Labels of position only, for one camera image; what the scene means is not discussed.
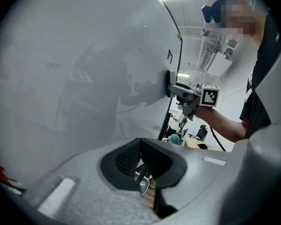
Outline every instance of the neck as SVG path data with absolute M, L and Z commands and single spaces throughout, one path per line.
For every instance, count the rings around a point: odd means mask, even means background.
M 253 33 L 251 34 L 251 38 L 258 45 L 258 47 L 260 47 L 263 39 L 265 23 L 265 17 L 255 15 L 255 27 Z

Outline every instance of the wooden floor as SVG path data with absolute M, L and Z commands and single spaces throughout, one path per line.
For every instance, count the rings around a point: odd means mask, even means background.
M 152 182 L 152 183 L 150 182 L 150 187 L 148 188 L 148 190 L 144 194 L 143 198 L 145 199 L 146 205 L 153 209 L 154 199 L 155 199 L 155 181 Z

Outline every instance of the air conditioner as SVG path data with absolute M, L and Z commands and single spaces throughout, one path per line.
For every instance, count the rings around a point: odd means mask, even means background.
M 205 51 L 201 66 L 200 66 L 200 70 L 202 72 L 207 71 L 207 69 L 209 68 L 211 62 L 213 61 L 214 57 L 215 57 L 216 51 L 213 48 L 208 48 Z
M 221 76 L 232 64 L 232 60 L 221 52 L 216 52 L 212 48 L 208 48 L 205 51 L 204 58 L 202 60 L 200 69 L 203 72 L 207 72 L 213 76 Z

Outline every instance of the red object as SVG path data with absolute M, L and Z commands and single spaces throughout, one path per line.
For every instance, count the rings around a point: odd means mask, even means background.
M 172 59 L 173 59 L 173 54 L 170 52 L 170 49 L 169 49 L 169 52 L 168 52 L 168 60 L 169 60 L 169 57 L 171 56 L 170 58 L 170 64 L 172 64 Z
M 0 182 L 4 183 L 5 185 L 9 185 L 12 186 L 12 184 L 9 182 L 9 180 L 13 181 L 13 182 L 17 182 L 16 180 L 12 179 L 12 178 L 8 178 L 4 175 L 5 169 L 4 167 L 0 166 Z

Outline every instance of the glossy white surface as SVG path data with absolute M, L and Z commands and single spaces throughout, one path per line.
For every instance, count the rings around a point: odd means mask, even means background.
M 177 33 L 159 0 L 18 0 L 0 26 L 4 174 L 26 188 L 77 153 L 157 138 Z

